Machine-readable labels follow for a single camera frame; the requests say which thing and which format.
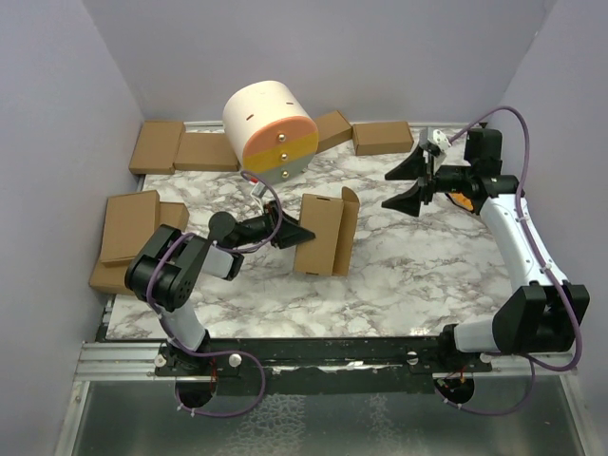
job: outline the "gray floor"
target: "gray floor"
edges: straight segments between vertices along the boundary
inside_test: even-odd
[[[471,405],[518,401],[526,377],[481,378]],[[582,455],[558,377],[538,379],[520,412],[465,414],[435,394],[272,395],[251,413],[208,419],[176,411],[172,383],[93,383],[77,455]],[[227,411],[251,398],[217,398]]]

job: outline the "wall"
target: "wall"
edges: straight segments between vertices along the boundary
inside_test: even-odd
[[[105,198],[135,188],[142,114],[77,0],[4,2],[0,61],[0,454],[47,455],[100,322],[87,280]]]
[[[608,3],[560,0],[523,59],[503,103],[529,122],[525,186],[532,216],[553,258],[592,296],[582,324],[580,380],[608,448]],[[520,174],[523,136],[510,114],[492,125],[505,134],[505,170]]]
[[[219,120],[278,79],[313,116],[465,122],[506,90],[547,0],[84,0],[147,118]]]

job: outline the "brown box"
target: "brown box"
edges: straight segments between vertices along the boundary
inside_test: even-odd
[[[294,270],[319,276],[347,276],[359,215],[359,198],[342,187],[342,198],[302,196],[300,226],[316,238],[295,249]]]
[[[162,202],[160,218],[160,224],[183,231],[188,225],[190,214],[182,202]],[[133,292],[124,286],[124,275],[128,267],[129,263],[105,266],[101,261],[97,261],[88,284],[98,292],[110,295],[133,295]]]
[[[182,171],[238,171],[237,156],[223,133],[184,133],[174,164]]]
[[[100,261],[128,263],[159,227],[161,201],[156,190],[107,199]]]
[[[314,123],[319,130],[317,154],[352,139],[352,126],[340,111],[317,117]]]
[[[161,202],[160,225],[169,225],[184,231],[189,219],[190,213],[183,202]]]
[[[414,139],[407,122],[358,123],[352,128],[354,155],[409,152]]]
[[[133,174],[173,174],[183,122],[145,121],[135,144],[129,171]]]

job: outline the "white marble surface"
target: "white marble surface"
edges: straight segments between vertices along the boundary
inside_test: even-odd
[[[458,141],[446,163],[462,162]],[[384,174],[407,154],[355,157],[351,142],[319,154],[301,176],[277,187],[286,211],[299,214],[303,193],[338,197],[343,185],[361,199],[348,277],[293,272],[295,249],[262,248],[227,282],[202,275],[191,301],[213,337],[342,337],[436,334],[445,324],[493,314],[510,296],[503,260],[482,222],[443,196],[421,217],[380,203],[411,182]],[[176,172],[149,176],[144,189],[183,200],[189,230],[205,236],[214,212],[257,214],[238,173]],[[117,296],[108,339],[162,338],[155,315]]]

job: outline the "cardboard box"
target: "cardboard box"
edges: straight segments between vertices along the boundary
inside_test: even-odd
[[[317,154],[352,139],[352,125],[340,111],[317,117],[314,123],[319,130]]]
[[[294,270],[319,276],[347,276],[359,216],[359,198],[342,187],[342,198],[302,196],[300,226],[316,238],[295,249]]]
[[[156,190],[108,198],[100,261],[128,264],[159,227],[160,211]]]
[[[184,231],[189,218],[188,209],[182,202],[161,203],[160,224]],[[110,295],[133,295],[133,292],[124,286],[124,275],[128,267],[129,263],[120,266],[105,266],[98,260],[88,284],[98,292]]]
[[[160,225],[169,225],[184,231],[188,226],[190,213],[183,202],[161,202]]]
[[[137,139],[129,171],[133,174],[173,174],[183,122],[145,121]]]
[[[354,155],[409,152],[414,139],[407,122],[358,123],[352,128]]]
[[[174,164],[182,171],[238,171],[237,155],[223,133],[184,133]]]

